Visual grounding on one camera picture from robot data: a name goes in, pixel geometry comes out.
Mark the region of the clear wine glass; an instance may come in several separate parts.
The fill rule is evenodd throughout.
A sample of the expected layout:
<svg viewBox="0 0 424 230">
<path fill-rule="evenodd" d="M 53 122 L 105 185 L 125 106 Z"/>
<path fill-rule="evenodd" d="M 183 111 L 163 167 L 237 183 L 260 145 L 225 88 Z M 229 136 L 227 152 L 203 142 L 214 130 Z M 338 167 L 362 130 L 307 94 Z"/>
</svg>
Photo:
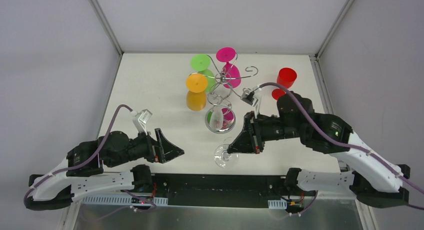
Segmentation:
<svg viewBox="0 0 424 230">
<path fill-rule="evenodd" d="M 224 139 L 223 144 L 219 145 L 214 152 L 214 161 L 221 168 L 232 168 L 239 160 L 238 153 L 230 154 L 228 152 L 230 144 L 233 142 L 233 137 Z"/>
<path fill-rule="evenodd" d="M 224 133 L 227 131 L 228 120 L 225 118 L 231 110 L 232 105 L 228 102 L 223 103 L 223 98 L 215 93 L 210 93 L 208 97 L 212 98 L 212 108 L 206 115 L 206 126 L 215 133 Z"/>
</svg>

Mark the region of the chrome wine glass rack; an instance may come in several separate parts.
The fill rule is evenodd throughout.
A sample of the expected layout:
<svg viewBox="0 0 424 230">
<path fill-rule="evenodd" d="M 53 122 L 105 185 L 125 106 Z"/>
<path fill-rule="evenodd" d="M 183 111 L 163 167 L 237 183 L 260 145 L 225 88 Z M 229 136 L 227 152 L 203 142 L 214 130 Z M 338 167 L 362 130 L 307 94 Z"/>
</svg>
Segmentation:
<svg viewBox="0 0 424 230">
<path fill-rule="evenodd" d="M 225 118 L 228 120 L 228 125 L 226 126 L 227 129 L 224 133 L 227 133 L 234 128 L 235 123 L 236 123 L 236 117 L 235 117 L 235 114 L 233 112 L 233 105 L 230 101 L 230 97 L 234 95 L 234 96 L 240 98 L 241 95 L 237 93 L 236 88 L 233 88 L 231 86 L 230 86 L 230 88 L 224 87 L 224 84 L 227 84 L 225 74 L 223 73 L 223 67 L 224 67 L 225 64 L 222 63 L 222 62 L 219 62 L 217 60 L 216 56 L 215 56 L 215 58 L 213 58 L 210 55 L 208 55 L 208 56 L 211 58 L 211 64 L 209 66 L 209 69 L 215 74 L 215 80 L 216 80 L 216 83 L 212 86 L 210 93 L 215 93 L 215 94 L 220 95 L 224 99 L 223 103 L 227 104 L 229 102 L 231 104 L 231 110 L 228 113 L 228 115 L 225 116 Z M 235 65 L 236 65 L 237 60 L 238 60 L 238 54 L 237 54 L 237 57 L 236 57 L 235 62 L 234 62 Z M 239 79 L 241 79 L 241 81 L 243 79 L 246 79 L 246 78 L 254 77 L 259 73 L 258 68 L 255 67 L 255 66 L 248 66 L 244 69 L 244 71 L 246 72 L 246 75 L 241 75 L 241 72 L 240 72 L 241 77 L 239 77 Z M 213 101 L 211 97 L 208 97 L 208 95 L 210 93 L 206 94 L 207 103 L 209 103 L 209 104 L 210 104 L 210 102 Z"/>
</svg>

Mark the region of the red wine glass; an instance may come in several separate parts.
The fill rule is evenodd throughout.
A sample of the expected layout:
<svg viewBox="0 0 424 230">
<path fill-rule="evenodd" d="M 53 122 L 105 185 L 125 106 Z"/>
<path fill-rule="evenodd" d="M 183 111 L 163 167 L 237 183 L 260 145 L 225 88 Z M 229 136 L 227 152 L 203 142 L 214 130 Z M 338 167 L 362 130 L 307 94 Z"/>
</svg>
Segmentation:
<svg viewBox="0 0 424 230">
<path fill-rule="evenodd" d="M 297 79 L 297 73 L 294 69 L 284 67 L 280 69 L 276 82 L 285 88 L 289 89 Z M 278 100 L 281 96 L 285 95 L 285 92 L 281 89 L 275 89 L 271 93 L 274 100 Z"/>
</svg>

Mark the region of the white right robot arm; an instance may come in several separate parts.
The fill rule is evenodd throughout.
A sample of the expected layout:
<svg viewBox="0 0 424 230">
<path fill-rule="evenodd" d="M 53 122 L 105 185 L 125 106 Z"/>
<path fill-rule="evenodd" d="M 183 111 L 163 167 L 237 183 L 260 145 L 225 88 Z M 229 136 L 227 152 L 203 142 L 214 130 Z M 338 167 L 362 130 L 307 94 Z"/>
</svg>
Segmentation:
<svg viewBox="0 0 424 230">
<path fill-rule="evenodd" d="M 368 206 L 384 209 L 406 206 L 409 191 L 402 178 L 408 178 L 409 166 L 394 165 L 367 149 L 366 144 L 342 118 L 316 113 L 310 99 L 291 92 L 277 103 L 278 116 L 248 112 L 243 128 L 228 146 L 229 154 L 259 154 L 267 141 L 298 138 L 307 148 L 330 155 L 350 167 L 340 173 L 318 173 L 290 168 L 284 190 L 290 195 L 300 191 L 350 191 Z"/>
</svg>

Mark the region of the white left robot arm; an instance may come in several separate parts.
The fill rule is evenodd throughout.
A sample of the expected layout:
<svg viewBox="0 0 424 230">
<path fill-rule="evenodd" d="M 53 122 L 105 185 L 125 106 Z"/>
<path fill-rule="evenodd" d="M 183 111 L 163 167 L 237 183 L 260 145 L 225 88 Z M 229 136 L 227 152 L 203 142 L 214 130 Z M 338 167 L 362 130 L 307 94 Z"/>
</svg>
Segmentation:
<svg viewBox="0 0 424 230">
<path fill-rule="evenodd" d="M 161 129 L 138 133 L 131 139 L 121 131 L 112 131 L 97 140 L 82 142 L 70 150 L 61 163 L 44 175 L 30 175 L 24 206 L 32 211 L 58 210 L 85 197 L 109 191 L 147 192 L 153 186 L 147 165 L 137 165 L 117 174 L 104 174 L 138 159 L 167 163 L 185 152 L 169 142 Z"/>
</svg>

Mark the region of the pink wine glass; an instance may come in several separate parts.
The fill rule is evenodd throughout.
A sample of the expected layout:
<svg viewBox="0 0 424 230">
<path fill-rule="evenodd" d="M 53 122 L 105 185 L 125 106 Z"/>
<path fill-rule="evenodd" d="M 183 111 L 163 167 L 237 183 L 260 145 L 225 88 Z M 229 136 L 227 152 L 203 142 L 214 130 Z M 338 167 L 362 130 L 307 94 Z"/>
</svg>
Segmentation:
<svg viewBox="0 0 424 230">
<path fill-rule="evenodd" d="M 241 79 L 239 79 L 241 75 L 239 69 L 234 64 L 237 57 L 235 49 L 232 47 L 223 47 L 217 51 L 215 56 L 219 62 L 224 63 L 222 71 L 224 73 L 225 80 L 227 81 L 227 84 L 224 84 L 224 87 L 238 87 L 241 84 Z"/>
</svg>

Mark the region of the orange wine glass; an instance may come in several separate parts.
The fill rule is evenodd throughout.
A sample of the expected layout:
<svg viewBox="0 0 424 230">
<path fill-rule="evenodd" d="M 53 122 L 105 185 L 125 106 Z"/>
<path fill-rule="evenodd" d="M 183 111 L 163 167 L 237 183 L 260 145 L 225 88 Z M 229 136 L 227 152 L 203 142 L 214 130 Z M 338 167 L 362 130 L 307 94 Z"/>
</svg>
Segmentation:
<svg viewBox="0 0 424 230">
<path fill-rule="evenodd" d="M 192 73 L 186 79 L 188 92 L 186 94 L 186 105 L 192 111 L 201 111 L 207 103 L 206 88 L 207 78 L 200 73 Z"/>
</svg>

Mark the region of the green wine glass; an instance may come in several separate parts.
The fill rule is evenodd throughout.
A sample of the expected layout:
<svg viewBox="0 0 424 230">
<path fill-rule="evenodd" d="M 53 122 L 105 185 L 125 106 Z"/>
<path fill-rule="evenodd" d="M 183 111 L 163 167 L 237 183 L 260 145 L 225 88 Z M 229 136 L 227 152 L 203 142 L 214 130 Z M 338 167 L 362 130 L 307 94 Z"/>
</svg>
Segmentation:
<svg viewBox="0 0 424 230">
<path fill-rule="evenodd" d="M 206 54 L 196 54 L 190 60 L 192 69 L 203 75 L 208 82 L 205 89 L 206 94 L 210 93 L 212 86 L 216 83 L 215 74 L 209 69 L 211 62 L 211 58 Z"/>
</svg>

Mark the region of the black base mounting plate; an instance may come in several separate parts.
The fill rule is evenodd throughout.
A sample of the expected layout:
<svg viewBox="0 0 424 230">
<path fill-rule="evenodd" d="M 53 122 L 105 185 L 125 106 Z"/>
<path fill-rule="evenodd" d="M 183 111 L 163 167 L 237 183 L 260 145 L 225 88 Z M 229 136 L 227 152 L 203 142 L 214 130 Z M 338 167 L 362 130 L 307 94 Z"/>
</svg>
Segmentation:
<svg viewBox="0 0 424 230">
<path fill-rule="evenodd" d="M 131 187 L 133 193 L 166 198 L 170 206 L 267 208 L 269 200 L 312 196 L 312 191 L 285 185 L 280 175 L 152 174 Z"/>
</svg>

